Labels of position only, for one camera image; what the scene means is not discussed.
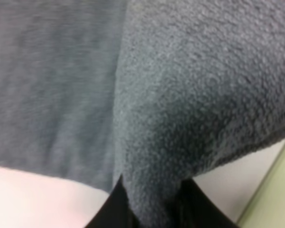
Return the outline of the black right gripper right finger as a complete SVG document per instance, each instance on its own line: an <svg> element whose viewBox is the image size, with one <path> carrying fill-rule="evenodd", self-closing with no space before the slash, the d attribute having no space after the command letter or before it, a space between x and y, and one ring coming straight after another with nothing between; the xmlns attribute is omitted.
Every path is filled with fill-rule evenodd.
<svg viewBox="0 0 285 228"><path fill-rule="evenodd" d="M238 228L193 180L185 180L180 189L181 228Z"/></svg>

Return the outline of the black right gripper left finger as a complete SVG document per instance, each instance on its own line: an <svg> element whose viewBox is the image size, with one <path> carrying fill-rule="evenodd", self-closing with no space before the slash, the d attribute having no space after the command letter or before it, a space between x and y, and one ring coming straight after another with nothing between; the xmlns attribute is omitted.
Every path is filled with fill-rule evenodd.
<svg viewBox="0 0 285 228"><path fill-rule="evenodd" d="M131 209L126 190L119 178L112 193L85 228L138 228L139 223Z"/></svg>

